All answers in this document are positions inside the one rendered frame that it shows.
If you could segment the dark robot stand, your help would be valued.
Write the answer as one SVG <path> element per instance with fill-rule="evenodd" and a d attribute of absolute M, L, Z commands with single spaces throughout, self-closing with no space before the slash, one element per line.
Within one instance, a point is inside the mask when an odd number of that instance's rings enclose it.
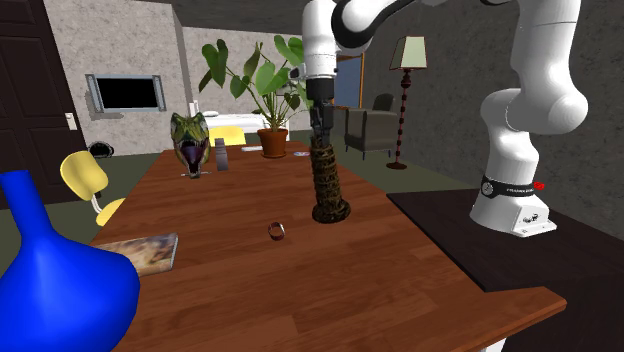
<path fill-rule="evenodd" d="M 506 339 L 502 352 L 624 352 L 624 241 L 556 211 L 554 231 L 527 238 L 469 216 L 474 189 L 389 199 L 483 291 L 544 286 L 566 308 Z"/>

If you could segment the floor lamp with green shade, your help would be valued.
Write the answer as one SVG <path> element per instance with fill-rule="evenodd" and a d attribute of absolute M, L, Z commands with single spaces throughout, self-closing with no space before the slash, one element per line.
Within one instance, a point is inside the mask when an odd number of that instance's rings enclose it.
<path fill-rule="evenodd" d="M 411 86 L 410 73 L 414 70 L 427 68 L 426 44 L 424 36 L 405 36 L 400 38 L 393 52 L 389 69 L 401 70 L 403 77 L 401 80 L 402 95 L 399 115 L 399 127 L 397 132 L 395 161 L 387 163 L 386 166 L 393 170 L 404 170 L 407 166 L 400 162 L 403 125 L 405 121 L 407 90 Z"/>

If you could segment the blue wall picture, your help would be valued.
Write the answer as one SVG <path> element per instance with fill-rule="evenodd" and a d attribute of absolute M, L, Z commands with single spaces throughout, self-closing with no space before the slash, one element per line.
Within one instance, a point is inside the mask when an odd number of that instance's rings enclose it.
<path fill-rule="evenodd" d="M 364 55 L 339 56 L 335 78 L 334 104 L 340 107 L 359 108 L 363 88 Z"/>

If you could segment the yellow chair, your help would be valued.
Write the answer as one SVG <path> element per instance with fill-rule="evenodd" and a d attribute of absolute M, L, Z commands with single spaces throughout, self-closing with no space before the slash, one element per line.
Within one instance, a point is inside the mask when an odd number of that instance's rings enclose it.
<path fill-rule="evenodd" d="M 99 206 L 96 193 L 107 187 L 108 176 L 87 150 L 68 155 L 60 165 L 60 175 L 79 198 L 91 203 L 97 213 L 96 223 L 99 226 L 104 226 L 124 202 L 124 198 L 120 198 L 104 208 Z"/>
<path fill-rule="evenodd" d="M 246 138 L 243 129 L 239 126 L 219 126 L 209 129 L 209 141 L 212 147 L 215 140 L 222 138 L 226 146 L 245 145 Z"/>

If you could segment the potted green plant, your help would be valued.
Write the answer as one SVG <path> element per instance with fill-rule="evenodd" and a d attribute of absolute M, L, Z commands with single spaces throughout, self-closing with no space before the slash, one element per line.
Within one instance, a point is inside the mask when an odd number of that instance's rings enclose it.
<path fill-rule="evenodd" d="M 293 82 L 290 72 L 303 62 L 303 42 L 292 37 L 288 40 L 280 35 L 274 37 L 274 45 L 284 58 L 280 65 L 274 64 L 262 53 L 263 45 L 257 43 L 252 55 L 245 61 L 243 72 L 235 73 L 228 66 L 229 50 L 224 40 L 205 44 L 201 53 L 208 65 L 208 71 L 198 88 L 213 81 L 222 86 L 230 83 L 229 91 L 235 98 L 248 92 L 257 105 L 256 112 L 268 122 L 268 126 L 257 131 L 265 158 L 281 158 L 286 155 L 288 129 L 285 126 L 296 113 L 311 106 L 305 97 L 305 87 L 296 83 L 292 90 L 278 91 Z"/>

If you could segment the dark door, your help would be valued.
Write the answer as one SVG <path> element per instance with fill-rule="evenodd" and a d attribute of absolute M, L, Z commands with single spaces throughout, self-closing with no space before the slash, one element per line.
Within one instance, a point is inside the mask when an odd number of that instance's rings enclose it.
<path fill-rule="evenodd" d="M 0 0 L 0 173 L 27 170 L 44 203 L 76 201 L 60 176 L 86 148 L 43 0 Z"/>

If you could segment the green dinosaur head figure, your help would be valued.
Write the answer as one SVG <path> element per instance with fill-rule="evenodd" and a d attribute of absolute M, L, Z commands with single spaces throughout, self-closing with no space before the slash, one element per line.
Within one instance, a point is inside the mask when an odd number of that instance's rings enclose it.
<path fill-rule="evenodd" d="M 211 151 L 209 129 L 203 114 L 198 112 L 184 117 L 173 113 L 170 132 L 176 156 L 187 168 L 188 176 L 199 178 Z"/>

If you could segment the wall television with grey frame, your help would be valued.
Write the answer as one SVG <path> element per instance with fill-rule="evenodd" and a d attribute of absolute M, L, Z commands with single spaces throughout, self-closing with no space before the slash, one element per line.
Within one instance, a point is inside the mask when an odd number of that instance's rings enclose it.
<path fill-rule="evenodd" d="M 166 110 L 159 75 L 86 74 L 85 78 L 97 113 Z"/>

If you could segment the brown patterned leaning tower figure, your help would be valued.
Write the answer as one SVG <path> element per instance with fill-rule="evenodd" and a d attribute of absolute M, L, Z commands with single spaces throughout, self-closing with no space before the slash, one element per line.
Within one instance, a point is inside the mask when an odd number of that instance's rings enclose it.
<path fill-rule="evenodd" d="M 323 145 L 320 137 L 312 135 L 310 159 L 316 194 L 312 218 L 322 224 L 345 220 L 350 215 L 351 207 L 342 198 L 333 146 Z"/>

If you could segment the book with brown cover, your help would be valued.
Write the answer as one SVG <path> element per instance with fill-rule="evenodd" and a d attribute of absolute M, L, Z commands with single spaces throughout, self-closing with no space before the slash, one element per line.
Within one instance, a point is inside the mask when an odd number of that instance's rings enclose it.
<path fill-rule="evenodd" d="M 178 241 L 176 233 L 168 233 L 96 245 L 96 248 L 124 255 L 138 276 L 143 277 L 173 269 Z"/>

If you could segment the blue vase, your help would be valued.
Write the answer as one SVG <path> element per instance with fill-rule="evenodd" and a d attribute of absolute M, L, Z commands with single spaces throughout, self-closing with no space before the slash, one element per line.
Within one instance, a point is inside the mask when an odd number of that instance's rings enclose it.
<path fill-rule="evenodd" d="M 60 235 L 28 171 L 0 186 L 21 235 L 0 277 L 0 352 L 112 352 L 137 310 L 130 260 Z"/>

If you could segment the white cabinet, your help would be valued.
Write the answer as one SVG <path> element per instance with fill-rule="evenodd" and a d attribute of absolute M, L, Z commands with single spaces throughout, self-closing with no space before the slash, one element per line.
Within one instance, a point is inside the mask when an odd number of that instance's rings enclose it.
<path fill-rule="evenodd" d="M 245 134 L 256 133 L 259 129 L 269 128 L 270 124 L 261 114 L 219 114 L 216 111 L 204 111 L 208 129 L 222 126 L 238 126 Z"/>

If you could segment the wooden table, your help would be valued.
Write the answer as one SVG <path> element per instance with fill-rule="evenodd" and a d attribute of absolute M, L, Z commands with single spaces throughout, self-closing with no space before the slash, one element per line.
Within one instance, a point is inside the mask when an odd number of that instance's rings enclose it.
<path fill-rule="evenodd" d="M 350 216 L 312 219 L 304 144 L 280 159 L 228 149 L 184 176 L 164 151 L 96 236 L 174 232 L 171 271 L 144 277 L 114 352 L 466 352 L 560 311 L 544 288 L 485 292 L 385 193 L 339 172 Z"/>

